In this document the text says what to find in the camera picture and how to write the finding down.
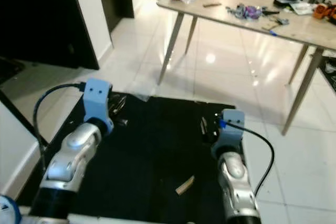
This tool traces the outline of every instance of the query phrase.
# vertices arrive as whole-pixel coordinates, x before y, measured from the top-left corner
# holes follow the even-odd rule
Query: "black cable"
[[[46,171],[46,160],[44,157],[44,147],[48,146],[48,142],[43,141],[42,137],[40,135],[40,132],[38,130],[38,124],[37,124],[37,111],[38,108],[40,107],[40,104],[42,103],[43,99],[49,95],[50,93],[54,92],[55,90],[58,89],[62,89],[62,88],[67,88],[67,87],[75,87],[78,88],[79,90],[83,89],[83,85],[85,85],[85,83],[81,82],[81,83],[69,83],[69,84],[62,84],[62,85],[58,85],[56,87],[53,87],[51,89],[49,89],[47,92],[45,92],[36,102],[35,106],[34,106],[34,112],[33,112],[33,126],[34,126],[34,131],[35,131],[35,136],[38,142],[38,146],[39,146],[39,150],[40,150],[40,156],[41,156],[41,160],[42,160],[42,168],[43,168],[43,173]]]
[[[255,196],[257,196],[257,194],[258,194],[258,192],[259,192],[259,189],[261,188],[262,184],[264,183],[264,181],[265,181],[266,177],[268,176],[268,174],[269,174],[269,172],[270,172],[270,170],[271,170],[271,168],[272,168],[272,165],[273,165],[273,163],[274,163],[274,156],[275,156],[275,153],[274,153],[273,146],[271,145],[271,143],[270,143],[266,138],[264,138],[263,136],[261,136],[261,135],[258,134],[257,132],[254,132],[254,131],[249,130],[249,129],[247,129],[247,128],[240,127],[240,126],[238,126],[238,125],[235,125],[235,124],[232,124],[232,123],[229,123],[229,122],[226,122],[226,121],[224,121],[224,123],[226,123],[227,125],[229,125],[229,126],[231,126],[231,127],[233,127],[233,128],[237,128],[237,129],[240,129],[240,130],[243,130],[243,131],[247,131],[248,133],[251,133],[251,134],[253,134],[253,135],[259,137],[260,139],[262,139],[262,140],[268,145],[268,147],[269,147],[270,150],[271,150],[271,160],[270,160],[270,162],[269,162],[269,165],[268,165],[268,167],[267,167],[267,169],[266,169],[264,175],[261,177],[261,180],[259,181],[259,183],[258,183],[258,185],[257,185],[257,187],[256,187],[256,190],[255,190],[255,192],[254,192]]]

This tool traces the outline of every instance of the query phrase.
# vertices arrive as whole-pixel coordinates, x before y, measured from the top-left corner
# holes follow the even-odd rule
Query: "tabletop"
[[[220,2],[222,5],[203,7],[203,4],[212,2]],[[180,13],[270,35],[268,31],[262,29],[262,27],[275,24],[275,22],[269,20],[269,17],[260,17],[258,20],[238,19],[226,10],[227,6],[236,8],[240,3],[252,6],[267,6],[270,10],[276,9],[273,6],[273,0],[195,0],[189,4],[179,0],[158,0],[157,5]],[[315,19],[311,15],[299,16],[283,10],[278,15],[272,16],[287,18],[290,22],[289,25],[274,28],[278,37],[322,47],[323,49],[336,50],[336,26],[327,20]]]

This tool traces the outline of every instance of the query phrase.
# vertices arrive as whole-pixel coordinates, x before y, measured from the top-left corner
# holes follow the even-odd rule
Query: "white tile floor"
[[[43,91],[88,77],[111,81],[116,91],[136,89],[163,97],[236,105],[246,113],[246,126],[268,138],[276,152],[275,166],[258,196],[263,223],[336,223],[336,97],[319,72],[288,134],[280,134],[309,63],[306,56],[294,83],[285,85],[300,45],[199,19],[183,57],[191,23],[186,16],[168,71],[157,87],[175,18],[174,12],[146,0],[136,19],[123,19],[112,33],[115,49],[99,71],[28,64],[27,70],[2,89],[29,119]],[[47,81],[42,82],[41,75]],[[33,86],[23,89],[27,83]],[[78,98],[79,93],[69,90],[46,100],[39,119],[47,139]],[[256,186],[270,152],[247,133],[244,146],[251,183]]]

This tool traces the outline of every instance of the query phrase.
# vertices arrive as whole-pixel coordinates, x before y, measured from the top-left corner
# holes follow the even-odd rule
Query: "metal table leg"
[[[190,31],[189,31],[187,46],[185,47],[185,52],[184,52],[185,55],[188,52],[188,49],[189,49],[189,46],[190,46],[190,42],[191,42],[191,39],[192,39],[193,34],[194,34],[196,23],[197,23],[197,17],[193,16],[193,21],[191,22],[191,26],[190,26]]]
[[[307,50],[308,50],[308,47],[309,47],[309,46],[308,46],[307,44],[303,44],[302,49],[301,49],[301,51],[300,51],[299,58],[297,59],[297,61],[296,61],[296,63],[295,63],[295,66],[294,66],[293,72],[292,72],[292,74],[291,74],[291,76],[290,76],[290,79],[289,79],[288,84],[291,84],[291,83],[292,83],[292,81],[293,81],[293,79],[294,79],[294,77],[295,77],[295,75],[296,75],[296,72],[298,71],[298,69],[299,69],[299,67],[300,67],[300,65],[301,65],[301,62],[302,62],[304,56],[306,55],[306,52],[307,52]]]
[[[167,68],[170,56],[172,55],[172,51],[173,51],[173,48],[174,48],[174,45],[175,45],[175,42],[176,42],[176,39],[177,39],[177,35],[179,34],[179,30],[180,30],[180,27],[181,27],[183,17],[184,17],[183,13],[179,13],[177,15],[175,25],[174,25],[174,29],[173,29],[173,32],[172,32],[172,36],[170,37],[170,41],[169,41],[169,44],[168,44],[168,49],[167,49],[166,55],[164,57],[163,65],[162,65],[162,68],[161,68],[161,73],[160,73],[158,85],[161,84],[164,73],[166,72],[166,68]]]
[[[309,87],[311,79],[313,78],[314,73],[315,73],[316,69],[318,68],[318,66],[321,62],[323,51],[324,50],[322,48],[318,47],[318,48],[316,48],[316,50],[315,50],[315,52],[312,56],[312,59],[310,61],[309,67],[308,67],[307,72],[306,72],[306,75],[303,78],[303,81],[302,81],[301,86],[299,88],[299,91],[298,91],[298,93],[295,97],[292,108],[290,109],[289,115],[288,115],[286,123],[285,123],[285,127],[283,128],[283,131],[282,131],[282,135],[285,135],[287,133],[287,131],[289,129],[289,126],[292,123],[292,121],[293,121],[293,119],[296,115],[296,112],[298,111],[298,109],[300,107],[300,104],[303,100],[303,97],[305,97],[305,94],[306,94],[306,91]]]

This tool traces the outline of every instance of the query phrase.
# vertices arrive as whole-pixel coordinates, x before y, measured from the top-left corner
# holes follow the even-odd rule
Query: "table leg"
[[[172,51],[173,51],[173,48],[174,48],[174,45],[175,45],[175,42],[176,42],[176,39],[177,39],[177,35],[179,34],[179,30],[180,30],[180,27],[181,27],[181,24],[182,24],[183,17],[184,17],[183,13],[179,13],[177,15],[175,25],[174,25],[174,29],[173,29],[173,32],[172,32],[172,36],[170,37],[170,41],[169,41],[169,44],[168,44],[168,49],[167,49],[166,55],[165,55],[164,60],[163,60],[163,65],[162,65],[162,68],[161,68],[161,73],[160,73],[158,85],[161,84],[164,73],[166,72],[166,68],[167,68],[170,56],[172,55]]]
[[[313,78],[314,73],[315,73],[316,69],[318,68],[318,66],[321,62],[323,51],[324,50],[322,48],[318,47],[318,48],[316,48],[316,50],[315,50],[315,52],[312,56],[312,59],[310,61],[309,67],[308,67],[307,72],[306,72],[306,75],[302,80],[299,91],[298,91],[298,93],[295,97],[294,103],[293,103],[292,108],[290,109],[289,115],[287,117],[285,127],[283,128],[283,131],[282,131],[283,136],[287,133],[287,131],[289,129],[289,126],[292,123],[292,121],[293,121],[293,119],[296,115],[296,112],[298,111],[298,109],[300,107],[300,104],[303,100],[303,97],[305,97],[305,94],[306,94],[306,91],[309,87],[311,79]]]
[[[193,21],[191,22],[191,26],[190,26],[190,31],[189,31],[189,36],[188,36],[187,46],[186,46],[186,48],[185,48],[185,52],[184,52],[185,55],[186,55],[187,52],[188,52],[188,49],[189,49],[189,46],[190,46],[190,42],[191,42],[191,39],[192,39],[193,34],[194,34],[194,30],[195,30],[196,22],[197,22],[197,17],[196,17],[196,16],[193,16]]]
[[[302,62],[304,56],[306,55],[308,47],[309,46],[307,44],[303,44],[302,49],[301,49],[300,54],[299,54],[299,58],[297,59],[297,61],[295,63],[295,66],[294,66],[293,72],[292,72],[292,74],[290,76],[288,84],[292,83],[292,81],[293,81],[293,79],[294,79],[294,77],[296,75],[296,72],[298,71],[298,69],[299,69],[299,67],[301,65],[301,62]]]

